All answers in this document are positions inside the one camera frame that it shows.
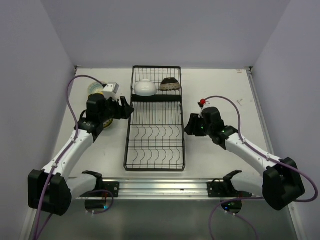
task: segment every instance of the cable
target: cable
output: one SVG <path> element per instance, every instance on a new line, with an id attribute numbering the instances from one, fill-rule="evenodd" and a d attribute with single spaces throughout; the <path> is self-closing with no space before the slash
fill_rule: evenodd
<path id="1" fill-rule="evenodd" d="M 94 81 L 96 81 L 97 83 L 101 84 L 102 86 L 105 86 L 105 84 L 103 84 L 101 81 L 99 81 L 98 79 L 92 77 L 92 76 L 88 76 L 88 75 L 78 75 L 75 76 L 74 78 L 72 78 L 67 87 L 66 87 L 66 104 L 68 105 L 70 112 L 72 114 L 73 120 L 75 122 L 75 134 L 74 134 L 74 138 L 73 140 L 65 147 L 65 149 L 62 151 L 62 153 L 58 156 L 58 158 L 56 159 L 56 161 L 54 162 L 54 164 L 52 165 L 52 169 L 45 181 L 41 196 L 40 196 L 40 200 L 39 200 L 39 204 L 38 204 L 38 209 L 36 212 L 36 216 L 35 216 L 35 227 L 34 227 L 34 234 L 33 234 L 33 239 L 37 240 L 39 238 L 39 234 L 38 234 L 38 228 L 39 228 L 39 223 L 40 223 L 40 215 L 41 215 L 41 209 L 42 209 L 42 205 L 44 203 L 44 198 L 45 198 L 45 194 L 49 185 L 49 182 L 51 180 L 51 177 L 55 171 L 56 165 L 60 162 L 60 160 L 62 159 L 62 157 L 65 155 L 65 153 L 70 149 L 70 147 L 75 143 L 76 139 L 78 138 L 78 134 L 79 134 L 79 125 L 78 125 L 78 121 L 77 121 L 77 117 L 75 115 L 75 112 L 73 111 L 70 101 L 69 101 L 69 88 L 72 84 L 72 82 L 77 79 L 77 78 L 89 78 L 92 79 Z"/>
<path id="2" fill-rule="evenodd" d="M 102 211 L 88 211 L 89 213 L 92 213 L 92 214 L 103 214 L 105 213 L 106 211 L 108 211 L 112 205 L 114 204 L 114 195 L 112 194 L 112 192 L 108 191 L 108 190 L 94 190 L 94 191 L 90 191 L 89 194 L 97 194 L 97 193 L 107 193 L 111 196 L 111 203 L 110 203 L 110 206 L 107 207 L 106 209 L 102 210 Z"/>
<path id="3" fill-rule="evenodd" d="M 239 134 L 239 137 L 240 137 L 241 141 L 242 141 L 248 148 L 250 148 L 252 151 L 254 151 L 256 154 L 258 154 L 258 155 L 260 155 L 262 158 L 266 159 L 266 158 L 267 158 L 266 155 L 264 155 L 262 152 L 260 152 L 259 150 L 255 149 L 255 148 L 254 148 L 253 146 L 251 146 L 249 143 L 247 143 L 246 141 L 244 141 L 244 138 L 243 138 L 243 136 L 242 136 L 242 134 L 241 134 L 241 116 L 240 116 L 239 109 L 238 109 L 238 107 L 235 105 L 235 103 L 232 102 L 229 98 L 226 98 L 226 97 L 224 97 L 224 96 L 209 96 L 209 97 L 205 98 L 205 100 L 207 101 L 207 100 L 213 99 L 213 98 L 224 99 L 224 100 L 228 101 L 229 103 L 231 103 L 231 104 L 234 106 L 234 108 L 235 108 L 235 110 L 236 110 L 236 113 L 237 113 L 237 115 L 238 115 L 238 131 L 239 131 L 238 134 Z M 281 165 L 281 166 L 283 166 L 283 167 L 285 167 L 285 168 L 288 168 L 288 169 L 290 169 L 290 170 L 292 170 L 292 171 L 300 174 L 301 176 L 304 176 L 304 177 L 311 183 L 311 185 L 313 186 L 313 188 L 314 188 L 314 196 L 313 196 L 312 198 L 303 199 L 303 200 L 295 200 L 295 202 L 297 202 L 297 203 L 309 203 L 309 202 L 312 202 L 312 201 L 314 201 L 314 200 L 316 200 L 316 199 L 318 198 L 319 191 L 318 191 L 317 185 L 316 185 L 316 183 L 315 183 L 308 175 L 306 175 L 305 173 L 303 173 L 303 172 L 300 171 L 299 169 L 294 168 L 294 167 L 292 167 L 292 166 L 290 166 L 290 165 L 288 165 L 288 164 L 285 164 L 285 163 L 283 163 L 283 162 L 280 162 L 280 161 L 278 161 L 278 160 L 276 160 L 276 159 L 269 158 L 268 160 L 270 160 L 271 162 L 273 162 L 273 163 L 275 163 L 275 164 L 279 164 L 279 165 Z"/>
<path id="4" fill-rule="evenodd" d="M 218 96 L 218 95 L 214 95 L 214 96 L 209 96 L 207 98 L 205 98 L 205 100 L 209 100 L 209 99 L 214 99 L 214 98 L 217 98 L 217 99 L 224 99 L 226 101 L 228 101 L 229 103 L 232 104 L 232 106 L 235 108 L 236 110 L 236 113 L 237 113 L 237 116 L 238 116 L 238 134 L 239 134 L 239 138 L 240 140 L 249 148 L 251 149 L 252 151 L 254 151 L 256 154 L 260 155 L 262 158 L 264 159 L 267 159 L 267 156 L 264 155 L 262 152 L 260 152 L 259 150 L 257 150 L 255 147 L 251 146 L 249 143 L 247 143 L 246 141 L 244 141 L 244 138 L 242 136 L 242 133 L 241 133 L 241 116 L 240 116 L 240 111 L 238 109 L 238 107 L 236 106 L 236 104 L 231 101 L 229 98 L 227 97 L 224 97 L 224 96 Z M 305 173 L 303 173 L 302 171 L 300 171 L 299 169 L 297 168 L 294 168 L 290 165 L 287 165 L 283 162 L 280 162 L 276 159 L 273 159 L 273 158 L 268 158 L 269 161 L 275 163 L 275 164 L 279 164 L 285 168 L 288 168 L 300 175 L 302 175 L 303 177 L 305 177 L 310 183 L 311 185 L 313 186 L 314 188 L 314 196 L 310 199 L 303 199 L 303 200 L 295 200 L 295 202 L 297 203 L 309 203 L 309 202 L 312 202 L 314 200 L 316 200 L 318 198 L 318 195 L 319 195 L 319 191 L 318 191 L 318 188 L 317 188 L 317 185 L 315 184 L 315 182 L 308 176 L 306 175 Z M 211 228 L 211 222 L 212 222 L 212 216 L 213 214 L 215 213 L 216 209 L 218 209 L 218 207 L 221 205 L 221 204 L 224 204 L 224 203 L 228 203 L 228 202 L 232 202 L 232 201 L 241 201 L 241 200 L 247 200 L 247 199 L 264 199 L 263 197 L 241 197 L 241 198 L 235 198 L 235 199 L 231 199 L 231 200 L 226 200 L 226 201 L 222 201 L 220 202 L 220 204 L 218 204 L 217 206 L 214 207 L 214 209 L 212 210 L 212 212 L 210 213 L 210 217 L 209 217 L 209 232 L 210 232 L 210 236 L 211 238 L 214 240 L 214 235 L 212 233 L 212 228 Z M 258 233 L 257 233 L 257 230 L 254 228 L 254 226 L 248 221 L 246 220 L 244 217 L 240 216 L 240 215 L 236 215 L 238 218 L 244 220 L 245 222 L 247 222 L 254 230 L 254 233 L 255 233 L 255 237 L 256 239 L 259 239 L 259 236 L 258 236 Z"/>
<path id="5" fill-rule="evenodd" d="M 51 219 L 51 217 L 52 217 L 52 216 L 53 216 L 53 213 L 51 213 L 51 214 L 46 218 L 46 220 L 45 220 L 45 222 L 44 222 L 44 224 L 43 224 L 42 228 L 40 229 L 39 233 L 37 234 L 36 239 L 38 239 L 38 238 L 40 237 L 40 235 L 41 235 L 42 231 L 45 229 L 45 227 L 46 227 L 47 223 L 49 222 L 49 220 Z"/>
<path id="6" fill-rule="evenodd" d="M 212 225 L 212 217 L 215 213 L 215 211 L 218 209 L 218 207 L 222 204 L 226 204 L 226 203 L 230 203 L 230 202 L 234 202 L 234 201 L 241 201 L 241 200 L 262 200 L 264 199 L 263 197 L 238 197 L 238 198 L 233 198 L 233 199 L 228 199 L 228 200 L 224 200 L 224 201 L 221 201 L 219 204 L 217 204 L 214 209 L 211 211 L 210 213 L 210 216 L 209 216 L 209 224 L 208 224 L 208 227 L 209 227 L 209 233 L 210 233 L 210 236 L 212 238 L 212 240 L 215 240 L 215 237 L 212 233 L 212 228 L 211 228 L 211 225 Z M 253 226 L 253 224 L 248 221 L 247 219 L 245 219 L 243 216 L 240 216 L 238 214 L 235 214 L 234 215 L 235 217 L 239 218 L 239 219 L 242 219 L 243 221 L 245 221 L 247 224 L 250 225 L 250 227 L 253 229 L 254 231 L 254 234 L 255 234 L 255 239 L 258 240 L 259 239 L 259 235 L 258 235 L 258 232 L 256 230 L 256 228 Z"/>

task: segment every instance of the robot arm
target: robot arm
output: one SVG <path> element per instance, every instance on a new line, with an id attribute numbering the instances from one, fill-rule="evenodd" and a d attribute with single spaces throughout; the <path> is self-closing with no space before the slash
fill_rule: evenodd
<path id="1" fill-rule="evenodd" d="M 275 210 L 283 209 L 305 193 L 301 176 L 298 173 L 271 162 L 269 159 L 279 160 L 297 169 L 295 161 L 288 157 L 280 159 L 269 154 L 245 138 L 242 141 L 236 128 L 225 125 L 216 107 L 211 107 L 207 102 L 201 102 L 199 106 L 201 107 L 200 114 L 191 114 L 189 123 L 184 131 L 189 136 L 209 136 L 214 144 L 239 156 L 262 176 L 261 178 L 243 175 L 239 174 L 242 171 L 236 170 L 226 175 L 223 181 L 213 181 L 213 188 L 216 186 L 217 190 L 224 191 L 223 195 L 226 197 L 228 193 L 238 191 L 246 191 L 257 196 L 263 196 L 266 202 Z M 248 147 L 244 141 L 258 151 Z"/>
<path id="2" fill-rule="evenodd" d="M 104 189 L 100 173 L 84 171 L 80 177 L 69 179 L 69 175 L 84 152 L 96 141 L 104 129 L 104 123 L 110 119 L 128 119 L 134 109 L 126 98 L 116 96 L 119 85 L 108 83 L 102 94 L 92 94 L 86 102 L 86 110 L 80 116 L 78 129 L 75 129 L 62 150 L 42 170 L 32 170 L 28 176 L 28 204 L 38 209 L 40 196 L 45 182 L 53 167 L 49 187 L 45 192 L 42 211 L 62 216 L 68 210 L 72 200 L 92 190 Z M 71 147 L 64 153 L 58 164 L 56 160 L 66 146 Z"/>

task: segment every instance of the black clamp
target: black clamp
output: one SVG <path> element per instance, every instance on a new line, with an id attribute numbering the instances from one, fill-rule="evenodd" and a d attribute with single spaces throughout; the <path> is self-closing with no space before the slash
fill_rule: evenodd
<path id="1" fill-rule="evenodd" d="M 104 181 L 102 174 L 94 171 L 84 171 L 82 174 L 89 174 L 96 178 L 95 190 L 108 190 L 113 194 L 114 198 L 117 198 L 119 195 L 119 185 L 118 181 Z M 85 193 L 82 197 L 100 197 L 101 193 Z"/>
<path id="2" fill-rule="evenodd" d="M 298 169 L 294 160 L 287 157 L 280 162 Z M 275 210 L 281 210 L 306 190 L 299 173 L 277 164 L 263 173 L 262 194 L 265 201 Z"/>
<path id="3" fill-rule="evenodd" d="M 207 191 L 209 198 L 238 198 L 238 197 L 251 197 L 252 194 L 246 191 L 237 191 L 232 185 L 231 179 L 242 173 L 241 170 L 235 170 L 230 172 L 221 179 L 214 179 L 211 182 L 207 182 Z"/>

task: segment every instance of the white wall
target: white wall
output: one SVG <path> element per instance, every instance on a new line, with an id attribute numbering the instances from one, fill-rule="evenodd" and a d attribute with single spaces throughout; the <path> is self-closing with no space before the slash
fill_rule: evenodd
<path id="1" fill-rule="evenodd" d="M 51 158 L 73 65 L 39 0 L 0 7 L 0 239 L 17 240 L 27 177 Z"/>
<path id="2" fill-rule="evenodd" d="M 42 0 L 86 68 L 253 66 L 290 0 Z"/>
<path id="3" fill-rule="evenodd" d="M 291 0 L 253 68 L 274 150 L 291 157 L 320 187 L 320 1 Z M 305 181 L 307 198 L 313 195 Z M 309 239 L 319 239 L 320 200 L 299 213 Z"/>

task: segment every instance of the white tabletop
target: white tabletop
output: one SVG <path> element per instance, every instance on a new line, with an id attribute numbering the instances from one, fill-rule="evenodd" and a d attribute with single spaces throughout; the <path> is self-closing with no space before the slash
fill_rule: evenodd
<path id="1" fill-rule="evenodd" d="M 258 116 L 254 96 L 247 72 L 235 69 L 182 69 L 182 102 L 184 126 L 188 124 L 191 113 L 199 113 L 198 102 L 202 98 L 221 95 L 234 101 L 239 107 L 242 120 L 242 134 L 254 144 L 267 150 L 263 129 Z M 118 94 L 130 102 L 132 69 L 78 69 L 77 75 L 90 75 L 105 83 L 117 82 Z M 74 81 L 70 103 L 77 117 L 86 109 L 88 86 L 93 81 L 78 78 Z M 222 99 L 212 99 L 211 105 L 219 109 L 226 125 L 238 128 L 238 119 L 232 105 Z M 65 111 L 54 153 L 69 139 L 74 121 L 69 109 Z M 183 172 L 131 172 L 125 171 L 124 157 L 128 121 L 114 120 L 96 142 L 84 153 L 71 173 L 79 176 L 90 170 L 101 173 L 104 178 L 221 178 L 234 170 L 247 174 L 258 173 L 242 159 L 223 150 L 207 137 L 185 134 L 185 170 Z"/>

